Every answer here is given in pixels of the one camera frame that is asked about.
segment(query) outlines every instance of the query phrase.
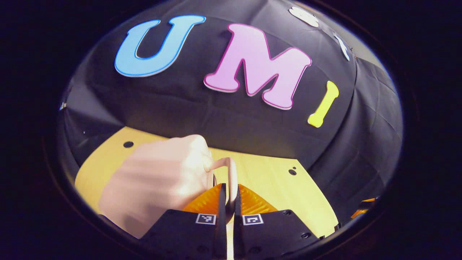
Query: white sticker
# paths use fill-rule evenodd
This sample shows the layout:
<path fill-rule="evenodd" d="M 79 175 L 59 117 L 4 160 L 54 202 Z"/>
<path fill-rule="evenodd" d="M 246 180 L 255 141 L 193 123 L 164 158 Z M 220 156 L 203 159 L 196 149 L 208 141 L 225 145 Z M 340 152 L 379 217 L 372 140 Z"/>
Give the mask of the white sticker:
<path fill-rule="evenodd" d="M 350 56 L 348 56 L 347 47 L 346 47 L 345 44 L 343 43 L 342 39 L 340 39 L 336 34 L 334 34 L 334 37 L 339 41 L 340 48 L 342 49 L 342 52 L 343 52 L 343 56 L 345 56 L 345 58 L 346 58 L 348 61 L 350 61 Z"/>
<path fill-rule="evenodd" d="M 310 14 L 309 12 L 301 9 L 301 8 L 298 8 L 298 7 L 295 7 L 295 6 L 292 6 L 291 9 L 289 9 L 289 12 L 297 17 L 298 19 L 306 22 L 307 24 L 313 26 L 313 27 L 319 27 L 319 20 L 312 14 Z"/>

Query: yellow letter i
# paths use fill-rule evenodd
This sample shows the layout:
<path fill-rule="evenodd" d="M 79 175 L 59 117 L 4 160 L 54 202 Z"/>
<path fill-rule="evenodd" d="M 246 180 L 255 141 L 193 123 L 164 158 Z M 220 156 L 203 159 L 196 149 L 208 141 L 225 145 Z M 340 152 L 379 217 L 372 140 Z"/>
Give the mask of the yellow letter i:
<path fill-rule="evenodd" d="M 327 81 L 326 87 L 327 92 L 322 99 L 321 104 L 316 109 L 316 112 L 308 118 L 308 123 L 315 127 L 320 127 L 322 125 L 324 117 L 329 111 L 334 99 L 339 96 L 339 89 L 332 81 Z"/>

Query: mug handle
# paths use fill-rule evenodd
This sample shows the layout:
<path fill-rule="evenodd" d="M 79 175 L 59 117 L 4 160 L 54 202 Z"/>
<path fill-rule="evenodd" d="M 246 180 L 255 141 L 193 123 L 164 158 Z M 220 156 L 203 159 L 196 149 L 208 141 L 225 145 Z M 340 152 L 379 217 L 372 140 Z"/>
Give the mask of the mug handle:
<path fill-rule="evenodd" d="M 226 204 L 226 223 L 228 223 L 234 214 L 234 208 L 237 196 L 237 171 L 236 163 L 231 157 L 221 158 L 216 161 L 205 160 L 204 170 L 210 172 L 223 166 L 228 167 L 228 203 Z"/>

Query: yellow wooden surface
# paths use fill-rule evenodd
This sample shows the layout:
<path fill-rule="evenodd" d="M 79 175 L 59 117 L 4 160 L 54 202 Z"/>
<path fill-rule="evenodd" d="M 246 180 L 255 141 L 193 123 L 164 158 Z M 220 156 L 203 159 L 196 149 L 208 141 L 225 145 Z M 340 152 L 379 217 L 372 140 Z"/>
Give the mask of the yellow wooden surface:
<path fill-rule="evenodd" d="M 122 162 L 142 143 L 165 140 L 143 131 L 124 127 L 98 147 L 80 168 L 75 186 L 90 207 L 100 213 L 98 201 L 104 186 Z M 125 148 L 127 141 L 133 147 Z M 232 157 L 237 166 L 240 184 L 256 192 L 278 210 L 291 209 L 316 235 L 328 236 L 338 224 L 332 207 L 313 179 L 296 159 L 243 154 L 210 148 L 215 160 Z M 289 174 L 296 167 L 297 175 Z M 227 183 L 226 167 L 214 171 L 217 183 Z M 232 232 L 228 232 L 228 243 Z"/>

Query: orange soft gripper pad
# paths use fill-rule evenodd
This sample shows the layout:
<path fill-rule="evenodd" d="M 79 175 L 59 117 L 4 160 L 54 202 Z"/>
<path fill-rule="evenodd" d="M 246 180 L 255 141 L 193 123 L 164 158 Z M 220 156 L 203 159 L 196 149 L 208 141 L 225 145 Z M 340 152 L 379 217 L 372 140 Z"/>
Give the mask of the orange soft gripper pad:
<path fill-rule="evenodd" d="M 275 207 L 268 203 L 268 201 L 264 200 L 246 186 L 239 184 L 239 189 L 241 190 L 242 215 L 254 215 L 278 211 Z"/>
<path fill-rule="evenodd" d="M 357 210 L 350 218 L 355 218 L 355 217 L 357 217 L 358 215 L 364 214 L 364 213 L 366 213 L 366 212 L 367 212 L 367 210 Z"/>
<path fill-rule="evenodd" d="M 218 215 L 220 189 L 221 183 L 199 195 L 186 205 L 182 211 Z"/>

